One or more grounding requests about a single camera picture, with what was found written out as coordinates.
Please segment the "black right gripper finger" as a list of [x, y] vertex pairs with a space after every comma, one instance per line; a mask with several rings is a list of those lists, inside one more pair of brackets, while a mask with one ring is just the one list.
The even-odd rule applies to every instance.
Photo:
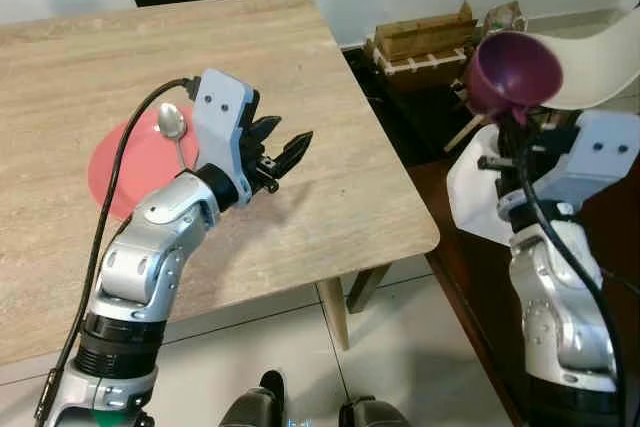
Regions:
[[531, 136], [529, 107], [517, 107], [497, 115], [500, 151], [521, 151]]

